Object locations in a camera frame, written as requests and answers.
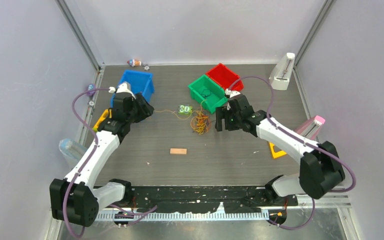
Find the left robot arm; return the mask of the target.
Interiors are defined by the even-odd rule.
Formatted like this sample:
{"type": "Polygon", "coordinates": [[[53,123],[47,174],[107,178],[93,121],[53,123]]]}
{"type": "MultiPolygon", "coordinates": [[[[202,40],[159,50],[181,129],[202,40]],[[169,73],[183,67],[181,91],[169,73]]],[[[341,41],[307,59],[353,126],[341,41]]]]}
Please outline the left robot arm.
{"type": "Polygon", "coordinates": [[[56,220],[89,227],[99,211],[113,203],[128,207],[133,202],[129,181],[111,179],[95,188],[98,175],[112,153],[131,130],[153,114],[153,107],[139,92],[115,93],[112,107],[98,123],[92,144],[78,164],[63,178],[55,178],[50,186],[52,217],[56,220]]]}

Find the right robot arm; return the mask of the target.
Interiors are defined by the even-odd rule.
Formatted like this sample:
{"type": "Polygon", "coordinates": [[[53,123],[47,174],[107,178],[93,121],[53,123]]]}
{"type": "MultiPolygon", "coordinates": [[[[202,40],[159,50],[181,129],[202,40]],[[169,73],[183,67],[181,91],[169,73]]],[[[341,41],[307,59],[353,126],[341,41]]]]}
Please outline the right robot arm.
{"type": "Polygon", "coordinates": [[[254,111],[246,100],[229,100],[227,106],[216,108],[215,115],[218,132],[242,130],[250,133],[273,143],[299,164],[297,174],[279,175],[264,186],[264,197],[271,205],[279,205],[286,196],[297,194],[318,200],[346,177],[331,142],[318,143],[302,137],[265,111],[254,111]]]}

